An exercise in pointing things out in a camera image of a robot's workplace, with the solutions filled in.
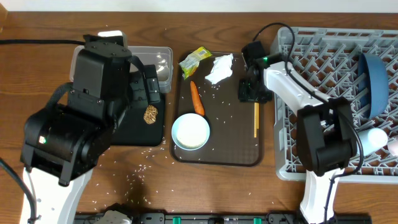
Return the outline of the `long wooden chopstick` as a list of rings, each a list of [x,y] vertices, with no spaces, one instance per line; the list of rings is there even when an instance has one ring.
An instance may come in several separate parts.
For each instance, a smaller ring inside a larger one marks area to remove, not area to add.
[[[256,129],[259,129],[259,103],[255,103],[255,112],[256,112]]]

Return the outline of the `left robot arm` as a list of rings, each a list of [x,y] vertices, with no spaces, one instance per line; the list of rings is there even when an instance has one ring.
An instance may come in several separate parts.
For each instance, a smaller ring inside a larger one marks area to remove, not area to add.
[[[158,146],[164,117],[156,67],[128,49],[124,33],[86,35],[73,80],[25,122],[21,223],[72,223],[100,156],[111,146]]]

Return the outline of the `green yellow snack wrapper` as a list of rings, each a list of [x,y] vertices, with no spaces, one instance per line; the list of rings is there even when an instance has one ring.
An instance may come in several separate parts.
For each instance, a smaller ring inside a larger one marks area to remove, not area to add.
[[[187,57],[182,60],[179,65],[183,71],[184,79],[192,76],[200,65],[200,62],[213,54],[205,47],[199,47],[192,53],[188,54]]]

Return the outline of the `brown food scrap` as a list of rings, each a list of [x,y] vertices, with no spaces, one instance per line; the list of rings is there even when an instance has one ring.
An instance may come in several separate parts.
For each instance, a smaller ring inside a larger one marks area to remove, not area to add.
[[[155,106],[149,105],[144,112],[144,121],[147,124],[154,124],[156,122],[158,110]]]

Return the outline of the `pink white cup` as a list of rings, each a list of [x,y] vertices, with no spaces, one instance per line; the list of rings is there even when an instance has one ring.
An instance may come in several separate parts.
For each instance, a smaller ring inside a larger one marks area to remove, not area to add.
[[[387,149],[392,156],[398,156],[398,141],[396,138],[392,138],[392,140],[387,143]]]

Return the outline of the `dark blue plate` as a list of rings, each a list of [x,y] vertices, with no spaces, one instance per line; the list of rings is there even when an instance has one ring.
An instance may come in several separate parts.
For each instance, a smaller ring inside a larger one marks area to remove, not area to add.
[[[382,114],[388,105],[389,84],[387,70],[380,57],[363,53],[359,57],[358,75],[365,74],[364,80],[358,84],[358,90],[368,92],[360,99],[362,107],[370,106],[364,115],[367,119]]]

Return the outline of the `light blue cup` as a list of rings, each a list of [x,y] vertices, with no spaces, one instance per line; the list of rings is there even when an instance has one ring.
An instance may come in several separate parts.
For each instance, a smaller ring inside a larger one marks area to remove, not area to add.
[[[372,128],[358,133],[359,139],[363,147],[363,155],[368,156],[380,148],[384,147],[388,142],[387,134],[379,128]]]

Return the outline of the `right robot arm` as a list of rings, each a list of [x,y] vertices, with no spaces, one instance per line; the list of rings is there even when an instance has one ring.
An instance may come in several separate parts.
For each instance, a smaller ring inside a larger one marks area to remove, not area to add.
[[[320,93],[286,57],[266,55],[259,41],[247,44],[241,53],[248,76],[239,82],[239,101],[267,103],[276,94],[297,117],[296,150],[306,170],[300,204],[304,222],[332,222],[338,181],[347,175],[350,159],[363,154],[349,101]]]

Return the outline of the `white tissue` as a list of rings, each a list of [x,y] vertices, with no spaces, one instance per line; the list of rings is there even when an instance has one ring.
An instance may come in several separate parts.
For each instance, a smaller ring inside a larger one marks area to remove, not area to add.
[[[213,68],[209,75],[205,77],[212,85],[228,78],[232,75],[233,54],[223,55],[215,58]]]

